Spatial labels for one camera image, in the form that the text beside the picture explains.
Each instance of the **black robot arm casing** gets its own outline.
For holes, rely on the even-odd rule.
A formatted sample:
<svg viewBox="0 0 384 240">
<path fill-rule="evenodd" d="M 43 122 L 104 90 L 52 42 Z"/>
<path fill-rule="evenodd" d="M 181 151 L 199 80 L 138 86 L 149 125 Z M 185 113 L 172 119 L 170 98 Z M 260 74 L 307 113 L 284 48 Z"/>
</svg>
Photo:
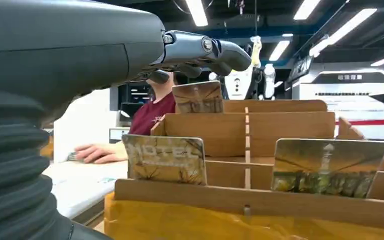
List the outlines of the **black robot arm casing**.
<svg viewBox="0 0 384 240">
<path fill-rule="evenodd" d="M 163 32 L 157 16 L 125 7 L 0 0 L 0 91 L 8 94 L 0 101 L 22 95 L 49 112 L 125 82 L 163 54 Z"/>
<path fill-rule="evenodd" d="M 40 129 L 75 96 L 134 78 L 164 52 L 155 15 L 93 1 L 0 0 L 0 240 L 106 240 L 61 216 Z"/>
</svg>

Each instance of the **person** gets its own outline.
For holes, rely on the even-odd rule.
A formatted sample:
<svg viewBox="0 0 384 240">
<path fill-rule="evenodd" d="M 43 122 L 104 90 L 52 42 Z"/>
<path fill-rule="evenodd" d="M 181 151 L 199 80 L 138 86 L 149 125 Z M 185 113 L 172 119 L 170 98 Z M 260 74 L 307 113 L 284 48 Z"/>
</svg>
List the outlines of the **person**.
<svg viewBox="0 0 384 240">
<path fill-rule="evenodd" d="M 152 127 L 165 115 L 175 113 L 176 102 L 172 93 L 175 85 L 173 72 L 169 72 L 169 79 L 164 84 L 158 84 L 148 79 L 146 82 L 151 86 L 153 94 L 148 103 L 145 103 L 134 114 L 131 121 L 129 134 L 147 135 L 151 134 Z M 105 164 L 111 162 L 126 161 L 128 159 L 126 148 L 122 141 L 107 144 L 88 144 L 78 146 L 74 149 L 76 158 L 85 163 Z"/>
</svg>

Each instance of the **sign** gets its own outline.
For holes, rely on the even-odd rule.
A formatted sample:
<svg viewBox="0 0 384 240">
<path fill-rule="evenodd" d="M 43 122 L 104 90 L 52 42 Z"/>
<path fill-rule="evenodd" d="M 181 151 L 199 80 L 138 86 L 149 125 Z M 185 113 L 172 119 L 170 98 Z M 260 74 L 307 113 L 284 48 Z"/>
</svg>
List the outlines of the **sign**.
<svg viewBox="0 0 384 240">
<path fill-rule="evenodd" d="M 295 81 L 301 78 L 302 76 L 309 74 L 310 66 L 313 62 L 313 59 L 313 57 L 307 56 L 304 59 L 297 61 L 293 66 L 292 71 L 290 71 L 287 82 Z"/>
<path fill-rule="evenodd" d="M 321 72 L 312 84 L 383 84 L 384 74 L 381 72 L 347 72 L 323 73 Z"/>
</svg>

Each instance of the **robotic arm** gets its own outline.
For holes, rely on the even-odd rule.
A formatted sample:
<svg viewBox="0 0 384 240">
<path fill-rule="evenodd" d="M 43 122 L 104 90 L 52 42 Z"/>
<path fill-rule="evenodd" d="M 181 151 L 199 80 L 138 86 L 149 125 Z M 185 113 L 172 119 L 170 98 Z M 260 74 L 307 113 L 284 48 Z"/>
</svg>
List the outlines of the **robotic arm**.
<svg viewBox="0 0 384 240">
<path fill-rule="evenodd" d="M 237 45 L 165 31 L 148 12 L 89 0 L 0 0 L 0 240 L 108 240 L 61 216 L 51 194 L 44 121 L 96 89 L 159 69 L 243 71 Z"/>
</svg>

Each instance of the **cable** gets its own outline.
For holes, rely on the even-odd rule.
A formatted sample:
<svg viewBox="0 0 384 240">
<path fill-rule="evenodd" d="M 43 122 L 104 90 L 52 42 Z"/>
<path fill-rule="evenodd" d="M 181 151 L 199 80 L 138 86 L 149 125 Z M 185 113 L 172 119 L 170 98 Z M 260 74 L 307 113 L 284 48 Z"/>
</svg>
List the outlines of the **cable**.
<svg viewBox="0 0 384 240">
<path fill-rule="evenodd" d="M 258 25 L 258 19 L 257 19 L 257 0 L 255 0 L 255 6 L 254 6 L 254 10 L 255 10 L 255 36 L 258 35 L 258 31 L 257 31 L 257 25 Z"/>
<path fill-rule="evenodd" d="M 190 12 L 187 12 L 187 11 L 183 10 L 183 8 L 181 8 L 181 7 L 178 5 L 178 3 L 176 2 L 176 0 L 171 0 L 171 1 L 174 3 L 174 5 L 176 5 L 176 7 L 177 7 L 180 11 L 184 12 L 185 14 L 189 14 L 189 15 L 191 14 Z M 208 3 L 208 6 L 204 7 L 204 10 L 207 10 L 207 9 L 211 6 L 211 4 L 213 4 L 213 2 L 214 2 L 214 0 L 211 0 L 211 2 Z"/>
</svg>

